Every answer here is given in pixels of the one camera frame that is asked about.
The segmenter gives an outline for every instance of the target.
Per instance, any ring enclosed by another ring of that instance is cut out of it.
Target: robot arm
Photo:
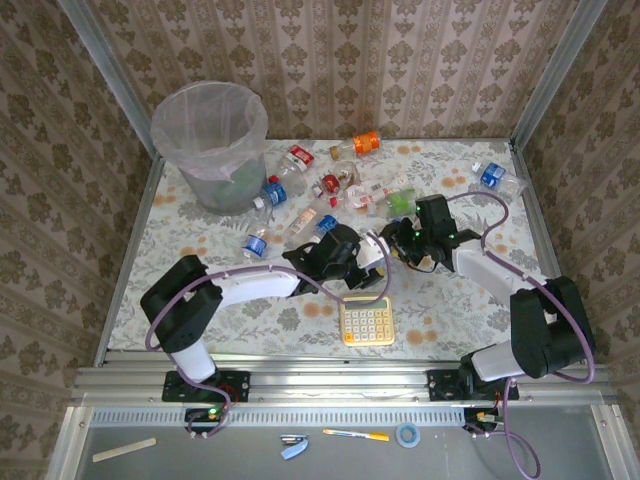
[[[382,279],[376,267],[384,262],[389,248],[384,240],[376,237],[374,241],[371,236],[361,240],[351,228],[338,225],[317,244],[302,245],[273,261],[218,273],[195,255],[183,257],[144,294],[140,304],[153,322],[176,295],[197,283],[166,313],[155,334],[164,352],[199,383],[217,371],[201,338],[217,310],[257,298],[317,293],[317,287],[300,274],[317,284],[344,280],[352,290],[372,286]]]
[[[413,221],[405,218],[387,225],[381,233],[400,260],[415,267],[424,256],[430,256],[510,307],[510,341],[470,353],[461,360],[460,377],[468,396],[482,388],[493,391],[493,382],[507,377],[524,373],[540,378],[585,358],[567,319],[538,288],[532,288],[529,279],[543,285],[560,301],[584,334],[592,353],[595,351],[580,294],[570,279],[525,274],[508,258],[494,252],[491,256],[498,261],[490,258],[477,233],[457,230],[442,195],[418,200],[416,215],[420,228],[414,228]]]
[[[232,276],[224,272],[213,274],[215,284],[206,281],[192,288],[159,323],[155,334],[162,349],[173,356],[189,378],[200,382],[216,372],[201,340],[216,310],[262,297],[317,293],[317,287],[308,279],[318,284],[344,280],[349,289],[367,288],[382,278],[376,270],[384,259],[382,246],[385,250],[391,248],[401,261],[414,268],[423,257],[430,256],[509,305],[511,340],[461,359],[459,373],[469,397],[483,388],[493,394],[493,383],[506,377],[525,373],[539,378],[584,358],[566,318],[538,289],[531,288],[526,276],[506,267],[516,267],[512,262],[501,257],[500,264],[489,258],[477,233],[459,232],[442,195],[418,200],[416,215],[420,228],[415,229],[409,218],[393,222],[382,230],[380,244],[369,238],[361,240],[351,228],[338,225],[319,243],[285,252],[282,258],[268,264],[230,269],[234,271]],[[143,296],[140,303],[149,321],[153,322],[181,290],[207,273],[196,256],[181,259]],[[550,280],[541,275],[527,276],[543,284],[571,313],[593,352],[593,334],[575,284],[566,277]]]

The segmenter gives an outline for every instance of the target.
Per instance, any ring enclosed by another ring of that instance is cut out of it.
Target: yellow calculator
[[[395,340],[389,297],[361,305],[376,298],[377,295],[350,296],[345,298],[349,303],[340,305],[340,336],[346,346],[376,347],[391,345]]]

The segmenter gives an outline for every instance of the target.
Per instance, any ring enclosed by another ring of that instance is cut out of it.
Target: clear plastic bottle
[[[322,237],[333,230],[336,225],[338,225],[338,220],[335,216],[325,215],[324,217],[322,217],[322,220],[320,220],[314,227],[313,234],[311,235],[309,241],[319,243],[320,240],[322,240]]]
[[[331,173],[322,177],[319,185],[325,195],[334,196],[359,181],[360,173],[355,163],[337,162]]]
[[[312,163],[313,155],[294,145],[278,160],[275,174],[269,177],[269,182],[279,182],[290,197],[302,195],[307,189],[307,181],[302,172]]]
[[[334,160],[355,160],[360,155],[378,148],[380,148],[380,135],[378,132],[369,132],[344,140],[331,147],[329,152]]]
[[[377,203],[378,215],[390,219],[413,215],[416,212],[416,200],[422,196],[422,190],[415,188],[391,192]]]
[[[247,215],[249,227],[243,243],[242,253],[246,258],[264,258],[268,247],[267,232],[273,207],[287,199],[287,194],[279,183],[271,183],[262,189],[259,197],[253,199],[254,209]]]
[[[367,180],[347,188],[345,203],[350,209],[374,207],[377,202],[390,193],[404,190],[409,186],[409,179],[406,175],[384,180]]]
[[[497,163],[476,162],[471,169],[482,185],[497,193],[504,193],[511,199],[520,196],[527,186],[524,180],[510,174]]]
[[[337,204],[338,201],[335,197],[328,201],[322,196],[315,198],[285,230],[285,246],[287,248],[295,248],[304,243],[311,237],[318,222],[325,215],[328,215]]]

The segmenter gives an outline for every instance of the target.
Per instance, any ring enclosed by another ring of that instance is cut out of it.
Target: floral tablecloth
[[[314,166],[305,175],[311,185],[332,165],[333,141],[316,141],[310,150]],[[267,169],[293,145],[270,141],[265,153]],[[406,172],[426,195],[451,196],[479,188],[471,172],[476,161],[494,161],[513,172],[506,141],[385,141],[380,151],[357,162],[363,180]],[[274,209],[269,235],[270,255],[283,251],[282,233],[312,200],[306,195]],[[497,221],[502,209],[486,197],[468,197],[450,204],[458,229],[481,233]],[[517,264],[538,271],[527,215],[518,199],[510,205],[508,221],[489,239],[499,252]],[[361,234],[379,231],[387,220],[367,214],[343,215],[340,220]],[[209,266],[241,263],[240,243],[247,219],[213,215],[196,202],[178,169],[167,164],[140,242],[124,299],[109,341],[114,350],[144,350],[149,327],[139,301],[182,255],[198,254]],[[430,260],[422,267],[429,269]],[[393,264],[389,296],[393,304],[396,341],[386,347],[346,347],[339,338],[337,305],[322,294],[294,299],[265,298],[218,311],[204,338],[212,352],[294,354],[383,358],[457,360],[461,355],[509,338],[509,313],[479,285],[439,266],[434,273],[412,271]],[[326,285],[347,292],[343,282]],[[372,289],[379,292],[378,284]]]

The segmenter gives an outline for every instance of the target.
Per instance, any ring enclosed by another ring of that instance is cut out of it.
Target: blue tape roll
[[[404,448],[413,448],[420,443],[420,432],[413,423],[403,423],[396,429],[396,440]]]

